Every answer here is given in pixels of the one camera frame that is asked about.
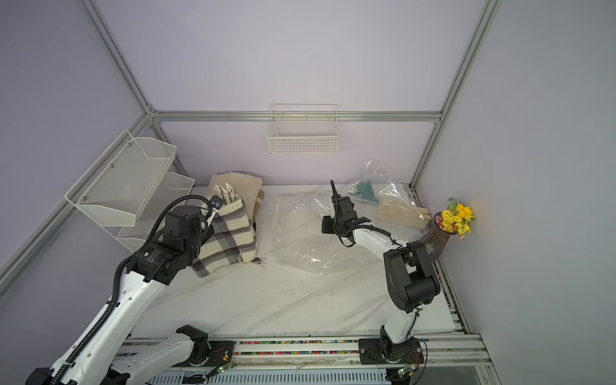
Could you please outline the clear plastic vacuum bag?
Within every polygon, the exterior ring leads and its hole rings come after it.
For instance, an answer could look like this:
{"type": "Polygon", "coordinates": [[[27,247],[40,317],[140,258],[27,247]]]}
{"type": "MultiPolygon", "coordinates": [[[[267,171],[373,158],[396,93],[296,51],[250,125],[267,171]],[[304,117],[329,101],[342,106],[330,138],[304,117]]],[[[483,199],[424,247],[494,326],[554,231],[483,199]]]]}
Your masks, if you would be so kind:
{"type": "Polygon", "coordinates": [[[315,275],[363,268],[382,258],[357,244],[355,229],[375,234],[391,249],[410,242],[432,218],[376,159],[347,184],[277,195],[274,200],[274,260],[315,275]]]}

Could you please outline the cream black plaid scarf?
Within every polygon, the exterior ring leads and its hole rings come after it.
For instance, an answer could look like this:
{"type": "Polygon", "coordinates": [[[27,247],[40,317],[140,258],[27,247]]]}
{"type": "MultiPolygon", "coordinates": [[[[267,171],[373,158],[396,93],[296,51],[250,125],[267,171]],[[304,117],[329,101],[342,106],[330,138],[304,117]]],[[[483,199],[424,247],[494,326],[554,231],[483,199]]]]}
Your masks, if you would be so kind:
{"type": "Polygon", "coordinates": [[[202,246],[192,262],[198,277],[236,263],[251,263],[258,258],[258,247],[245,203],[230,184],[216,185],[211,198],[221,197],[223,205],[216,211],[211,226],[214,234],[202,246]]]}

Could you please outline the plain beige knit scarf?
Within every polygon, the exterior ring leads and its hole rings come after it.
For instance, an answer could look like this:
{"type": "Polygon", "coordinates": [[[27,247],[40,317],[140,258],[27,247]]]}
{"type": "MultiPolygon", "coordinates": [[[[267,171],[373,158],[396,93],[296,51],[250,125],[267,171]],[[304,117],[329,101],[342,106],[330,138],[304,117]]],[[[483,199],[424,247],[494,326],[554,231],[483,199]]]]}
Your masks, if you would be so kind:
{"type": "Polygon", "coordinates": [[[261,190],[263,179],[248,173],[223,173],[214,174],[210,180],[206,197],[212,197],[217,193],[214,191],[216,186],[226,186],[229,184],[243,200],[250,222],[253,225],[256,215],[264,199],[264,192],[261,190]]]}

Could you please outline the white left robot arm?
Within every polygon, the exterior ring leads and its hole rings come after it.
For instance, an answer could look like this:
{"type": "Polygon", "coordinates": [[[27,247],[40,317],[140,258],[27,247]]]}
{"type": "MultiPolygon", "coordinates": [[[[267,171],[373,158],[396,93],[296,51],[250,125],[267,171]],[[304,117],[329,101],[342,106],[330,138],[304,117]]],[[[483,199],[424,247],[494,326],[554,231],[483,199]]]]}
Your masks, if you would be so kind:
{"type": "Polygon", "coordinates": [[[192,264],[214,234],[221,197],[187,195],[155,220],[144,245],[116,268],[112,294],[75,344],[51,367],[40,367],[28,384],[142,384],[175,365],[199,367],[210,359],[209,336],[190,325],[135,355],[116,354],[145,310],[177,274],[192,264]]]}

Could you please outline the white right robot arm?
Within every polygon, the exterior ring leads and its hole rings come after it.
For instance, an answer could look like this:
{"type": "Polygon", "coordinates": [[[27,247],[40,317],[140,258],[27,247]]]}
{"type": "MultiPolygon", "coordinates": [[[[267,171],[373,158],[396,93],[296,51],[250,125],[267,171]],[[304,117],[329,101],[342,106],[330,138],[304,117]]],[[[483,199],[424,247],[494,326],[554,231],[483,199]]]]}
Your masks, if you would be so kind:
{"type": "Polygon", "coordinates": [[[424,361],[420,340],[413,336],[420,311],[441,293],[441,284],[425,244],[402,244],[385,229],[355,211],[348,196],[330,182],[333,214],[322,218],[323,234],[335,235],[347,248],[361,246],[383,261],[386,287],[396,309],[380,329],[377,339],[359,341],[362,363],[424,361]]]}

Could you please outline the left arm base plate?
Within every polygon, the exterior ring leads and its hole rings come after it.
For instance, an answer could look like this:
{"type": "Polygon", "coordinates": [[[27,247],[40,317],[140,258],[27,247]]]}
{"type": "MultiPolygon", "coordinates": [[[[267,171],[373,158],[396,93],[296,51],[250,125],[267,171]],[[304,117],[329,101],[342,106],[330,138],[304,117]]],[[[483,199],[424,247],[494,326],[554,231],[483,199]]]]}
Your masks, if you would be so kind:
{"type": "Polygon", "coordinates": [[[229,362],[234,353],[235,343],[230,340],[200,338],[191,343],[189,357],[173,367],[220,367],[229,362]]]}

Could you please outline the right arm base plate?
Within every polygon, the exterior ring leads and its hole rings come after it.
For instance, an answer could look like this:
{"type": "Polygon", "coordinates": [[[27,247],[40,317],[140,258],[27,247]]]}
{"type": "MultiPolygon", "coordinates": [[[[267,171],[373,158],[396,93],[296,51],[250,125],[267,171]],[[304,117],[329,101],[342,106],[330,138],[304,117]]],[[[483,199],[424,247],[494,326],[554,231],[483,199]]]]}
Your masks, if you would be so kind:
{"type": "Polygon", "coordinates": [[[388,343],[380,338],[361,338],[358,345],[362,365],[424,363],[423,349],[417,338],[398,344],[388,343]]]}

